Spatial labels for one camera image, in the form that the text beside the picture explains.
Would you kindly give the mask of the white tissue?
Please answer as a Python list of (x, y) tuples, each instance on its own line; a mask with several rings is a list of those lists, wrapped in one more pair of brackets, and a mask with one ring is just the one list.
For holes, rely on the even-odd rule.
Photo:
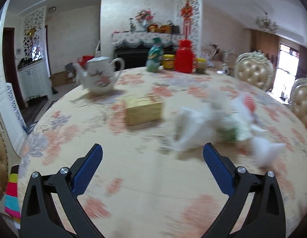
[(212, 109), (212, 120), (217, 124), (227, 114), (233, 115), (240, 121), (241, 129), (250, 129), (253, 124), (253, 115), (244, 105), (244, 96), (250, 95), (243, 92), (235, 98), (230, 98), (223, 91), (211, 93), (209, 102)]

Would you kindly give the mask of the yellow cardboard box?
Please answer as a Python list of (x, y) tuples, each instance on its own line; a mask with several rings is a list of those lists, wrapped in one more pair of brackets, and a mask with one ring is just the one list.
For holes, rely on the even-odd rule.
[(163, 104), (163, 99), (158, 95), (126, 96), (122, 100), (125, 124), (132, 126), (160, 120)]

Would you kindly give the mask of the striped colourful cushion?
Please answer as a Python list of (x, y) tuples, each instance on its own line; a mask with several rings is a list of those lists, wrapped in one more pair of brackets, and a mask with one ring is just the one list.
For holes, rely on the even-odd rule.
[(20, 222), (21, 213), (17, 197), (17, 180), (18, 174), (10, 174), (6, 189), (4, 210), (5, 213), (8, 213), (16, 222)]

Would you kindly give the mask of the left beige tufted chair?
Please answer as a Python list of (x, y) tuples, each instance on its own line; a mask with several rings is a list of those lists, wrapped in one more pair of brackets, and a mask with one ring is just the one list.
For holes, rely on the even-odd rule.
[(0, 119), (0, 200), (7, 188), (9, 169), (8, 169), (7, 147), (5, 144), (5, 130)]

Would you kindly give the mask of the beige tufted chair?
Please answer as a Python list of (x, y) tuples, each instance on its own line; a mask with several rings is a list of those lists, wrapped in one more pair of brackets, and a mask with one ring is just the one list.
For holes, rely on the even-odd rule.
[(291, 111), (307, 128), (307, 78), (295, 80), (289, 103)]
[(273, 64), (260, 50), (242, 53), (236, 59), (234, 77), (241, 81), (268, 91), (273, 76)]
[(0, 200), (7, 188), (9, 169), (8, 169), (7, 147), (5, 144), (5, 130), (0, 119)]

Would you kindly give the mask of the floral tablecloth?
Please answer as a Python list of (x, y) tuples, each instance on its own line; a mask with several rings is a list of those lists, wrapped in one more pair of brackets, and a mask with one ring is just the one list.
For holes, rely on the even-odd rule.
[[(78, 86), (63, 95), (40, 119), (22, 150), (18, 199), (23, 200), (34, 171), (55, 174), (102, 146), (103, 160), (79, 202), (106, 237), (200, 237), (228, 197), (219, 189), (198, 148), (172, 149), (174, 118), (182, 107), (202, 110), (211, 93), (230, 98), (249, 93), (265, 137), (286, 148), (271, 167), (283, 196), (286, 232), (307, 212), (307, 129), (284, 105), (263, 90), (236, 78), (210, 73), (122, 72), (113, 93), (93, 96)], [(158, 95), (160, 120), (127, 126), (126, 96)]]

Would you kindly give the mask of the near beige tufted chair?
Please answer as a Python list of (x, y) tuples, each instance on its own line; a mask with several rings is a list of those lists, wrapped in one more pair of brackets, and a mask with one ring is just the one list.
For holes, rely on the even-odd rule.
[(307, 78), (295, 80), (289, 103), (291, 111), (307, 128)]

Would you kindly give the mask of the white ornate sofa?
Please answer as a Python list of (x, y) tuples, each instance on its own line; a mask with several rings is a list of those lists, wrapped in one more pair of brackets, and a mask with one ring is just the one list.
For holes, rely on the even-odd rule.
[(218, 45), (210, 45), (201, 48), (201, 57), (207, 61), (207, 69), (218, 74), (230, 75), (235, 66), (237, 54), (232, 48), (224, 51)]

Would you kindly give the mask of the red gift bag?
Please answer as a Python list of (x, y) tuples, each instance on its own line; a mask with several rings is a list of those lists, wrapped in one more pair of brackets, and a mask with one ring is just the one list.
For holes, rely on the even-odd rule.
[(85, 68), (86, 68), (87, 62), (88, 62), (89, 60), (93, 59), (93, 58), (94, 58), (94, 56), (92, 56), (92, 55), (83, 55), (83, 56), (81, 56), (81, 57), (79, 57), (79, 58), (77, 59), (77, 63), (78, 63), (83, 69), (85, 69)]

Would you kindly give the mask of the teal ceramic vase bottle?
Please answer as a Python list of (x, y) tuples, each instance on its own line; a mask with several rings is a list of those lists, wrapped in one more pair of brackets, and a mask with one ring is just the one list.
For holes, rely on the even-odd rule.
[(154, 44), (148, 52), (146, 68), (147, 71), (156, 73), (159, 70), (164, 55), (162, 40), (160, 37), (153, 38)]

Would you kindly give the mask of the chandelier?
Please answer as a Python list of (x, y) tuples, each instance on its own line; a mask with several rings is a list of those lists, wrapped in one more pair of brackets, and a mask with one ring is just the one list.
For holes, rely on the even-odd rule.
[(276, 22), (273, 22), (270, 18), (268, 18), (268, 13), (264, 12), (264, 17), (257, 17), (255, 20), (255, 24), (257, 27), (266, 32), (277, 33), (278, 27)]

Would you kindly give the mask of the black handbag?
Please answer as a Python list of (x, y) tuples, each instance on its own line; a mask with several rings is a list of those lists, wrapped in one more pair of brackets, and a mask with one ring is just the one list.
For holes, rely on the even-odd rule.
[(169, 27), (169, 32), (173, 35), (179, 35), (180, 34), (180, 28), (178, 25), (174, 25), (171, 20), (167, 21), (167, 25)]

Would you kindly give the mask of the red chinese knot ornament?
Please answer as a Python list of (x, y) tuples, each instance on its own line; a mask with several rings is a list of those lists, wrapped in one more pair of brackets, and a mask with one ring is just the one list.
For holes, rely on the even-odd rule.
[(188, 39), (188, 36), (191, 33), (191, 24), (193, 16), (193, 8), (190, 4), (190, 0), (186, 0), (185, 5), (181, 8), (181, 16), (183, 18), (183, 33), (185, 39)]

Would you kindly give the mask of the pink flower bouquet vase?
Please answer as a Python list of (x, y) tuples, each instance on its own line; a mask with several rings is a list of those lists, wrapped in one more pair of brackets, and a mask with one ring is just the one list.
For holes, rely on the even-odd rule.
[(136, 21), (140, 23), (141, 27), (145, 30), (152, 24), (154, 14), (150, 9), (142, 9), (136, 14)]

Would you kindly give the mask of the white carved screen panel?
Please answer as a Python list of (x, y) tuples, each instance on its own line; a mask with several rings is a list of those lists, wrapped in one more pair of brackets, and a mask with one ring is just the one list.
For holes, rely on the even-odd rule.
[(175, 0), (176, 24), (180, 33), (192, 42), (192, 50), (198, 57), (201, 54), (202, 0)]

